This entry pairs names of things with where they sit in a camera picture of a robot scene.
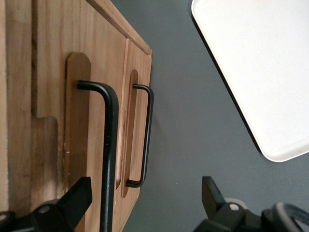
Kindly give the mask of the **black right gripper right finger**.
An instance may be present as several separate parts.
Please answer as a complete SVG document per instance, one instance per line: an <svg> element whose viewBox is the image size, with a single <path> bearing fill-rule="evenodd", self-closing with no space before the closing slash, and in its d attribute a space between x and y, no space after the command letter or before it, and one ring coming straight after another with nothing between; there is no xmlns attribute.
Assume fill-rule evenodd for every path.
<svg viewBox="0 0 309 232"><path fill-rule="evenodd" d="M202 177L202 203L207 219L196 232L261 232L261 218L240 200L225 199L210 176Z"/></svg>

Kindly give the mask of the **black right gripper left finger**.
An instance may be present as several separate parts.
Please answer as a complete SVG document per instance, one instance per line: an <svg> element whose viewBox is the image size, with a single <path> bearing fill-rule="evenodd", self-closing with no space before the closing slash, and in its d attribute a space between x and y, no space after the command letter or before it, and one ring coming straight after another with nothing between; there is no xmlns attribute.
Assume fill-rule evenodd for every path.
<svg viewBox="0 0 309 232"><path fill-rule="evenodd" d="M55 204L43 204L31 213L34 231L72 232L91 203L91 178L81 177Z"/></svg>

